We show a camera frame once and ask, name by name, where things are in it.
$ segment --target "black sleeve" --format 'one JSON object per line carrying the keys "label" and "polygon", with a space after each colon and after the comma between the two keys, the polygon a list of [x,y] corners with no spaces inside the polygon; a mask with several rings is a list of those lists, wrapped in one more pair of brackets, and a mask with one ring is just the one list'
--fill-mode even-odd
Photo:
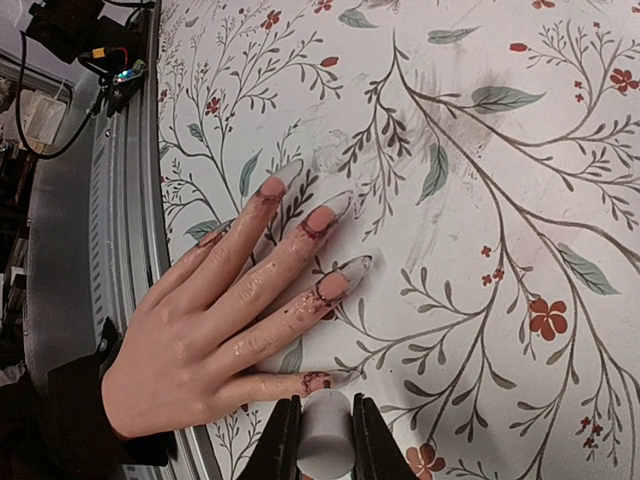
{"label": "black sleeve", "polygon": [[[117,333],[110,322],[105,325],[103,338],[112,346]],[[12,424],[10,439],[3,438],[5,418],[0,415],[3,457],[0,473],[4,473],[3,466],[12,463],[18,470],[27,468],[25,462],[41,467],[43,474],[57,472],[55,476],[20,476],[15,473],[16,468],[9,467],[10,475],[0,478],[101,479],[119,464],[167,464],[168,448],[175,442],[173,433],[122,443],[111,430],[100,389],[100,367],[108,353],[109,348],[51,371],[46,398],[37,397],[28,376],[0,389],[0,410],[4,410],[2,403],[6,398],[11,401],[9,408],[19,413]]]}

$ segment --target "black cable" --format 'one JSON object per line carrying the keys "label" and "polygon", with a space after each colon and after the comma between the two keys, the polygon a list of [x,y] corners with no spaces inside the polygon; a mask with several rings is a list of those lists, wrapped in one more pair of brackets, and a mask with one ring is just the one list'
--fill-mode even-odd
{"label": "black cable", "polygon": [[131,21],[133,20],[133,17],[136,16],[136,14],[140,11],[140,4],[137,5],[137,7],[133,10],[133,12],[131,12],[129,14],[129,16],[127,17],[127,20],[124,22],[124,26],[129,28],[129,26],[131,25]]}
{"label": "black cable", "polygon": [[22,130],[22,114],[21,114],[21,108],[20,108],[20,97],[22,95],[22,81],[24,80],[24,71],[27,63],[27,36],[25,35],[24,32],[20,32],[20,39],[22,40],[22,59],[20,62],[20,75],[18,76],[18,92],[16,94],[16,126],[18,128],[18,136],[20,137],[20,141],[22,141],[22,144],[24,145],[25,150],[29,152],[31,155],[34,155],[37,158],[41,158],[43,160],[51,160],[65,153],[67,150],[69,150],[69,148],[71,148],[71,145],[75,143],[75,141],[78,139],[78,137],[80,136],[84,128],[87,126],[87,123],[89,123],[89,120],[91,119],[91,117],[96,115],[100,111],[102,100],[105,97],[105,91],[100,90],[100,92],[98,93],[98,96],[96,97],[96,101],[93,107],[91,107],[91,109],[87,112],[87,115],[84,117],[84,120],[80,124],[80,127],[78,127],[76,132],[73,134],[71,139],[67,142],[67,144],[64,147],[62,147],[56,153],[42,154],[42,153],[36,152],[29,145],[27,137],[24,134],[24,131]]}
{"label": "black cable", "polygon": [[133,2],[118,2],[116,0],[102,0],[104,3],[113,5],[115,7],[125,8],[153,8],[156,6],[155,2],[133,3]]}

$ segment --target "metal frame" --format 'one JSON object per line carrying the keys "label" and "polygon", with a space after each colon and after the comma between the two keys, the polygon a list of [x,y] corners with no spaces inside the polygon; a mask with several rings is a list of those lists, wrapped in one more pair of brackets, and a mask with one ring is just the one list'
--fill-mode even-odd
{"label": "metal frame", "polygon": [[[107,317],[126,331],[136,305],[169,268],[157,128],[160,9],[158,1],[149,12],[144,88],[122,114],[99,116],[66,155],[37,169],[25,350],[41,390],[49,370],[95,351]],[[74,117],[65,124],[75,125]],[[124,466],[118,477],[222,480],[205,426],[176,432],[176,440],[168,467]]]}
{"label": "metal frame", "polygon": [[[169,268],[160,187],[156,59],[160,6],[151,12],[147,82],[122,115],[101,122],[94,151],[108,152],[108,196],[102,215],[108,251],[103,275],[113,286],[114,320],[124,332],[135,306]],[[92,290],[94,301],[100,296]],[[178,456],[166,469],[125,467],[129,480],[138,478],[222,480],[205,426],[176,432]]]}

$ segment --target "white surface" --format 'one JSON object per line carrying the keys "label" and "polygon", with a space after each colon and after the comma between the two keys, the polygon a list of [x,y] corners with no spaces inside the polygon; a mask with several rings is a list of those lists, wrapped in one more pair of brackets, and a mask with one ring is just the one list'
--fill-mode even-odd
{"label": "white surface", "polygon": [[[640,478],[640,161],[624,154],[640,156],[637,0],[241,3],[165,3],[172,258],[192,227],[237,214],[251,159],[249,191],[296,155],[318,178],[285,230],[345,188],[362,202],[283,297],[374,256],[335,317],[260,367],[362,373],[342,391],[376,401],[421,480]],[[270,411],[209,427],[225,479]]]}

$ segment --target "long pointed fingernail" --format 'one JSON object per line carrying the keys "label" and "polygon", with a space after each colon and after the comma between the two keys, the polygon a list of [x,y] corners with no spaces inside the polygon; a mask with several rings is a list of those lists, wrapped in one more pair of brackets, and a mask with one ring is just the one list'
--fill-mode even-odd
{"label": "long pointed fingernail", "polygon": [[287,163],[265,180],[257,195],[262,197],[263,201],[279,202],[302,172],[302,166],[302,160]]}
{"label": "long pointed fingernail", "polygon": [[333,378],[326,372],[309,372],[302,377],[302,388],[306,394],[333,387]]}
{"label": "long pointed fingernail", "polygon": [[200,241],[198,242],[198,247],[204,248],[204,247],[208,247],[211,244],[217,244],[220,240],[222,240],[222,237],[229,231],[229,228],[231,228],[231,224],[233,223],[234,220],[235,218],[232,218],[230,220],[227,220],[226,222],[222,222],[216,225],[213,228],[213,230],[211,230],[209,233],[207,233],[204,237],[200,239]]}
{"label": "long pointed fingernail", "polygon": [[299,228],[312,240],[324,238],[347,213],[352,199],[353,192],[351,190],[339,193],[316,207],[300,223]]}
{"label": "long pointed fingernail", "polygon": [[349,370],[348,372],[343,370],[329,370],[327,373],[331,375],[333,380],[331,388],[346,387],[347,385],[350,385],[356,380],[362,378],[362,374],[357,370]]}
{"label": "long pointed fingernail", "polygon": [[363,255],[343,263],[316,283],[316,294],[327,306],[333,306],[353,292],[362,282],[373,258]]}

